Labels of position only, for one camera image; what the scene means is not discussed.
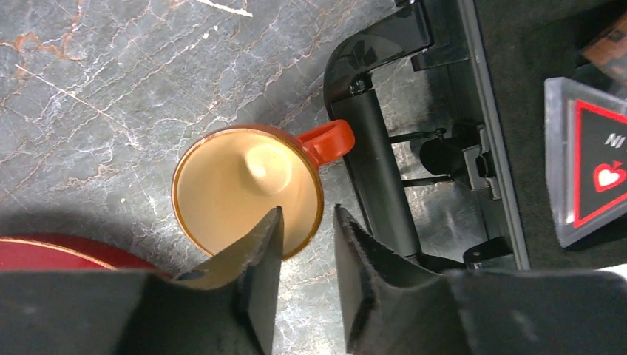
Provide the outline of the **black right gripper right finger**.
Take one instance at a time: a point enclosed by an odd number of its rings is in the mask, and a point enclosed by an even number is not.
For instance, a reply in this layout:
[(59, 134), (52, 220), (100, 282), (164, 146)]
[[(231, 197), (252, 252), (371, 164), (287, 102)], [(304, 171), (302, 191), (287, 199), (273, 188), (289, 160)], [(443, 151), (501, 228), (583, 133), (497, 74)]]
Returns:
[(626, 280), (611, 271), (431, 272), (333, 213), (349, 354), (624, 354)]

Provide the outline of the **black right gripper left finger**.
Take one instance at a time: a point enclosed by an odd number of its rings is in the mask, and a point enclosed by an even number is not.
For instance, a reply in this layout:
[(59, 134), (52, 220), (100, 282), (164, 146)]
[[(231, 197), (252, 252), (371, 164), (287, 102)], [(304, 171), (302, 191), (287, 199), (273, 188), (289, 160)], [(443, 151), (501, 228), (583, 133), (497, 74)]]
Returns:
[(1, 270), (3, 354), (269, 354), (283, 215), (178, 277)]

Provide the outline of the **small orange cup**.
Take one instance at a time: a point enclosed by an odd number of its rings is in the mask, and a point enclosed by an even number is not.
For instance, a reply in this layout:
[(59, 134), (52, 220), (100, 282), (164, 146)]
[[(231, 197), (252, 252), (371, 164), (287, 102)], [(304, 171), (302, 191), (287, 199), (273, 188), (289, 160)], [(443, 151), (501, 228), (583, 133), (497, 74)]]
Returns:
[(292, 135), (273, 126), (238, 124), (192, 144), (172, 177), (172, 208), (183, 233), (214, 256), (275, 207), (283, 215), (284, 259), (318, 232), (325, 208), (319, 170), (344, 157), (356, 139), (335, 120)]

